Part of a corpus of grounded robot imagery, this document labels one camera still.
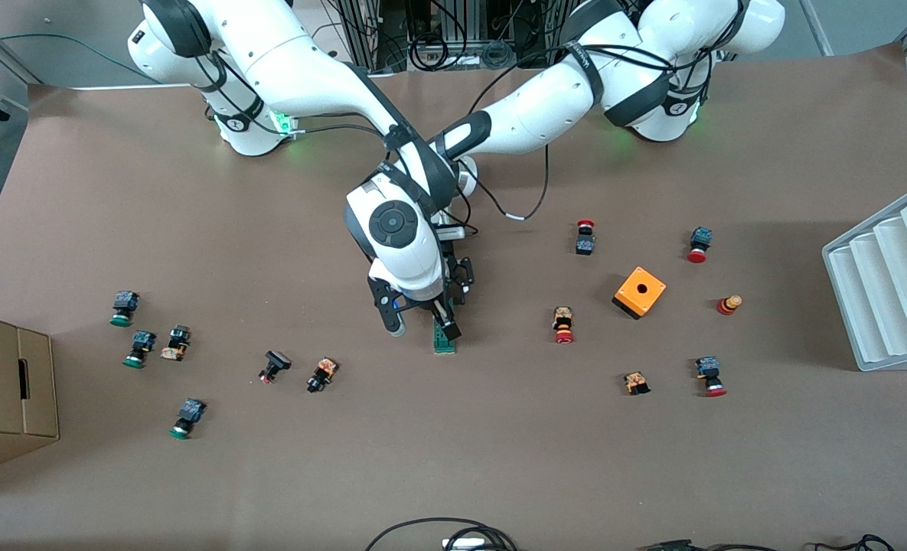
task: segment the orange cube with holes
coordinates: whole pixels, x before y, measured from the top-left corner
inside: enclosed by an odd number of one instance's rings
[[[624,285],[613,295],[613,304],[639,320],[654,307],[661,293],[667,289],[660,279],[654,278],[646,269],[636,266]]]

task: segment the red base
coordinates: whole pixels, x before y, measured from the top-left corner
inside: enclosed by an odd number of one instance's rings
[[[722,314],[723,316],[732,316],[732,314],[736,313],[736,311],[734,310],[726,309],[725,299],[719,300],[719,304],[715,305],[715,309],[718,310],[719,314]]]

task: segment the green cable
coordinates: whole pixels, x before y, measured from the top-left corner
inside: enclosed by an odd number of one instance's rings
[[[93,48],[93,46],[86,44],[86,42],[82,42],[82,41],[80,41],[80,39],[74,38],[72,36],[66,36],[64,34],[51,34],[50,32],[26,32],[26,34],[10,34],[8,36],[2,36],[1,39],[2,39],[2,41],[11,41],[11,39],[15,39],[15,38],[33,38],[36,36],[41,36],[44,38],[62,38],[62,39],[65,39],[65,41],[75,42],[76,44],[79,44],[83,48],[88,49],[90,52],[93,52],[97,56],[100,56],[104,60],[108,60],[108,62],[113,63],[114,65],[123,67],[123,69],[126,69],[131,73],[137,74],[137,76],[139,76],[139,77],[144,77],[147,80],[150,80],[152,83],[163,84],[160,80],[151,78],[150,76],[148,76],[148,74],[139,72],[139,70],[134,69],[134,67],[130,67],[124,63],[120,63],[119,60],[115,60],[115,59],[111,58],[110,56],[107,56],[103,52],[100,52],[100,50],[97,50],[96,48]]]

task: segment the table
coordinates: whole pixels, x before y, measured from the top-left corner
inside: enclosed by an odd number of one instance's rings
[[[502,96],[531,73],[496,86]],[[424,135],[490,73],[379,80]],[[858,373],[821,247],[907,191],[897,45],[844,58],[723,64],[680,141],[587,116],[551,146],[530,222],[473,198],[477,272],[452,357],[432,324],[390,337],[341,222],[380,160],[372,137],[322,132],[258,159],[199,118],[188,88],[36,86],[0,203],[0,318],[54,338],[62,439],[0,467],[0,549],[363,549],[392,523],[474,517],[524,548],[634,549],[689,537],[799,549],[878,533],[907,550],[907,373]],[[307,122],[323,125],[326,119]],[[515,212],[541,153],[480,157]],[[575,222],[596,221],[591,257]],[[684,260],[697,226],[709,261]],[[632,321],[610,303],[645,266],[667,283]],[[184,363],[120,361],[132,329],[193,328]],[[739,293],[731,318],[713,303]],[[556,306],[576,342],[555,345]],[[276,384],[268,349],[293,359]],[[723,364],[702,397],[694,358]],[[320,394],[324,355],[341,363]],[[631,397],[622,376],[653,388]],[[208,404],[189,442],[184,399]],[[433,549],[454,527],[383,549]]]

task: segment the black hole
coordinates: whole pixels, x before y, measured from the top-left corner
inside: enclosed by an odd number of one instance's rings
[[[28,398],[28,360],[18,360],[18,380],[21,383],[21,398]]]

